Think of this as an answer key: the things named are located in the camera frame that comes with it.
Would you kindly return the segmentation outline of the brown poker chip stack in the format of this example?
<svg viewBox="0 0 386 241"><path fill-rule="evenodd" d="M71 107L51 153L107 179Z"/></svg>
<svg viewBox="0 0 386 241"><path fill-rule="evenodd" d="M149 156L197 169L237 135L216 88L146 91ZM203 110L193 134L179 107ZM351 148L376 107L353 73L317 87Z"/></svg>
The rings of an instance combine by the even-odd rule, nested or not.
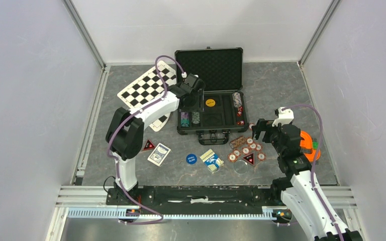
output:
<svg viewBox="0 0 386 241"><path fill-rule="evenodd" d="M236 148L239 148L241 146L243 146L244 144L247 143L247 138L244 137L244 136L239 136L235 139L233 139L230 143L229 143L229 146L231 149L236 149Z"/></svg>

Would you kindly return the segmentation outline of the clear dealer button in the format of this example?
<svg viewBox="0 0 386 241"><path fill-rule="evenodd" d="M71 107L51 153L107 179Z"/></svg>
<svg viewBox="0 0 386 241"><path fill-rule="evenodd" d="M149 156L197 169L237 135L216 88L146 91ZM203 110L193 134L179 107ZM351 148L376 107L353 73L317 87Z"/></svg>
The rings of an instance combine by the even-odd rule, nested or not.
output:
<svg viewBox="0 0 386 241"><path fill-rule="evenodd" d="M236 161L233 165L234 171L239 174L243 175L248 171L249 164L244 161Z"/></svg>

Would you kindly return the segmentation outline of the blue boxed card deck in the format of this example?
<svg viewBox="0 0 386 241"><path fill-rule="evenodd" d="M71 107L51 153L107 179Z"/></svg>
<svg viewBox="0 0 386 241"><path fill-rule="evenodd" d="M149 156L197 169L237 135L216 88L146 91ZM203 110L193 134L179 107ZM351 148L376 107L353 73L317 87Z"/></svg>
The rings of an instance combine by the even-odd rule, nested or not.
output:
<svg viewBox="0 0 386 241"><path fill-rule="evenodd" d="M206 165L211 173L217 172L222 166L224 161L212 150L209 149L200 156L202 162Z"/></svg>

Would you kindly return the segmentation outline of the blue small blind button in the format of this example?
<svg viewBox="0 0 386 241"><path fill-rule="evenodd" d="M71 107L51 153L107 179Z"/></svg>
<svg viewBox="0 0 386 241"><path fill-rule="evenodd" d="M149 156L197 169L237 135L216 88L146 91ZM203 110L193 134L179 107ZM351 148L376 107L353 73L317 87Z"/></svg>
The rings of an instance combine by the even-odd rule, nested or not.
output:
<svg viewBox="0 0 386 241"><path fill-rule="evenodd" d="M188 154L186 156L186 162L190 165L193 165L197 162L198 158L195 154Z"/></svg>

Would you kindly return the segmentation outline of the blue backed card deck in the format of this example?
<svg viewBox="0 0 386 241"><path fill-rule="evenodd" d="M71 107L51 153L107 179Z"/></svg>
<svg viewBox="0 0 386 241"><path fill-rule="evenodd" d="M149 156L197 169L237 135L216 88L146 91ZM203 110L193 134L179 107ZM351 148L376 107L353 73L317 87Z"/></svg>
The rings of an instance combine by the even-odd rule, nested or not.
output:
<svg viewBox="0 0 386 241"><path fill-rule="evenodd" d="M171 149L162 143L159 143L152 153L148 156L147 160L156 166L161 166L163 161L171 152Z"/></svg>

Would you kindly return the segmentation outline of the yellow big blind button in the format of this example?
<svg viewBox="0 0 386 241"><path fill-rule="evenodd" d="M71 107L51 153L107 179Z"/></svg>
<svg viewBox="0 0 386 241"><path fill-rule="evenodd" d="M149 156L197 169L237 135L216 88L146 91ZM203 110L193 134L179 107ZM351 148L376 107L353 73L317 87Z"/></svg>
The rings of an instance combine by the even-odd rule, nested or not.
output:
<svg viewBox="0 0 386 241"><path fill-rule="evenodd" d="M216 105L216 101L212 98L209 98L205 101L207 107L214 107Z"/></svg>

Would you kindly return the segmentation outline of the red chip near case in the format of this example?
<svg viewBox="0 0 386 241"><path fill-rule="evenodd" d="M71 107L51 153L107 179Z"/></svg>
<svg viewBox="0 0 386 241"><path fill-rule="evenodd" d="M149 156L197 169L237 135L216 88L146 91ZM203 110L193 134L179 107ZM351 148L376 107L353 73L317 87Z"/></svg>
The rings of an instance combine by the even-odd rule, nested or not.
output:
<svg viewBox="0 0 386 241"><path fill-rule="evenodd" d="M249 126L248 126L249 130L252 130L254 126L255 126L254 123L250 123Z"/></svg>

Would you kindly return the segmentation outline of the green white chip stack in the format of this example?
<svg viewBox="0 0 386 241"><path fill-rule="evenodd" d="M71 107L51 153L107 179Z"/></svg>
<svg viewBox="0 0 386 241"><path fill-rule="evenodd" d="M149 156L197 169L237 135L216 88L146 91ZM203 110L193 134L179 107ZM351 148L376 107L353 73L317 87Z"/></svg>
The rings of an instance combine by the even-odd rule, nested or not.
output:
<svg viewBox="0 0 386 241"><path fill-rule="evenodd" d="M195 125L200 124L201 122L201 114L199 112L192 112L191 113L191 122Z"/></svg>

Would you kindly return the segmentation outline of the right all in triangle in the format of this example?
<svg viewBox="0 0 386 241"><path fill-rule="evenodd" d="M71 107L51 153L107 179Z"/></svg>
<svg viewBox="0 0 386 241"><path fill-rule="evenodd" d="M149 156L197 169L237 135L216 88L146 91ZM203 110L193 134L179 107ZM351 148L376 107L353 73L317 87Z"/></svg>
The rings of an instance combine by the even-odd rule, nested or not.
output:
<svg viewBox="0 0 386 241"><path fill-rule="evenodd" d="M254 153L250 153L242 157L242 160L245 161L247 164L255 167L255 155Z"/></svg>

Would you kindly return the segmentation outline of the all in triangle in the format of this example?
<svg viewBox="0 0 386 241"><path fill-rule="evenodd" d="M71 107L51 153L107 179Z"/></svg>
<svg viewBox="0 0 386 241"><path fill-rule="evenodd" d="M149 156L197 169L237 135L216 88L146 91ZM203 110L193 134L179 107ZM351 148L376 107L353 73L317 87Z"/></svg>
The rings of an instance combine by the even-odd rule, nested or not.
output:
<svg viewBox="0 0 386 241"><path fill-rule="evenodd" d="M147 140L142 151L150 151L154 149L155 149L155 145L150 140Z"/></svg>
<svg viewBox="0 0 386 241"><path fill-rule="evenodd" d="M250 153L242 157L242 160L245 161L247 164L255 167L255 155L254 153Z"/></svg>

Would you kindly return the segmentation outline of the red dice group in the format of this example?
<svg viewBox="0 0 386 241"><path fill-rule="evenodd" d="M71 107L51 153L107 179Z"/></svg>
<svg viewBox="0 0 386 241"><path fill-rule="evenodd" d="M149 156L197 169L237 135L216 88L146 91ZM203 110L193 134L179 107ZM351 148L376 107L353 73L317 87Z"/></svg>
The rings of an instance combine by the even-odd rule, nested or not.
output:
<svg viewBox="0 0 386 241"><path fill-rule="evenodd" d="M243 126L245 125L246 122L247 121L246 121L246 115L244 112L244 107L240 106L237 108L237 112L236 112L236 124L238 126Z"/></svg>

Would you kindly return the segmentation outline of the black white checkerboard mat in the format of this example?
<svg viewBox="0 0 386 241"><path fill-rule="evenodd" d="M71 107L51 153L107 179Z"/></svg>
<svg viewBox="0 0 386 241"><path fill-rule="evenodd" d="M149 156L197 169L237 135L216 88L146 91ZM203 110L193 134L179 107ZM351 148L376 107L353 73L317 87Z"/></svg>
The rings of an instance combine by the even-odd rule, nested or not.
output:
<svg viewBox="0 0 386 241"><path fill-rule="evenodd" d="M161 79L158 77L159 71L166 84L176 84L176 70L160 60L157 68L152 67L140 77L122 89L117 97L129 108L139 108L164 92Z"/></svg>

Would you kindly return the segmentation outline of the pink grey chip stack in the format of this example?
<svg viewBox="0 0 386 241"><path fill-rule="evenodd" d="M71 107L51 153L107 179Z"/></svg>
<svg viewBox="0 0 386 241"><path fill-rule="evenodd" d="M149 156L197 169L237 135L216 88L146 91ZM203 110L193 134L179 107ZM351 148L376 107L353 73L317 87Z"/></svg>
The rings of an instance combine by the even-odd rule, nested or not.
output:
<svg viewBox="0 0 386 241"><path fill-rule="evenodd" d="M239 108L239 107L242 106L242 100L241 100L241 95L240 95L240 93L234 92L234 93L232 94L232 99L233 99L233 106L234 106L235 108Z"/></svg>

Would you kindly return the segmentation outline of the left all in triangle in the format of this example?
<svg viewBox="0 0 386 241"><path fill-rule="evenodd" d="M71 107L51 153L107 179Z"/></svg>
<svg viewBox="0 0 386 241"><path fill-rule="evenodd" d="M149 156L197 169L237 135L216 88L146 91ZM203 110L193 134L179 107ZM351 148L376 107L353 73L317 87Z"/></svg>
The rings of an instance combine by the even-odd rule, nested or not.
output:
<svg viewBox="0 0 386 241"><path fill-rule="evenodd" d="M150 140L147 140L142 151L150 151L154 149L155 149L155 145Z"/></svg>

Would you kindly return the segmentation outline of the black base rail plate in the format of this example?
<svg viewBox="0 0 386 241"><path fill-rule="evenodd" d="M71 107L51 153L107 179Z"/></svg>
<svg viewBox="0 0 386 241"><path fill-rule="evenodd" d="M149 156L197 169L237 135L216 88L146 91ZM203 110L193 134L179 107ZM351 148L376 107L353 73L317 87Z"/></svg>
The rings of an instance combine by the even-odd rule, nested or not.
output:
<svg viewBox="0 0 386 241"><path fill-rule="evenodd" d="M141 214L259 214L264 206L284 206L270 186L140 186L106 190L106 205L137 206Z"/></svg>

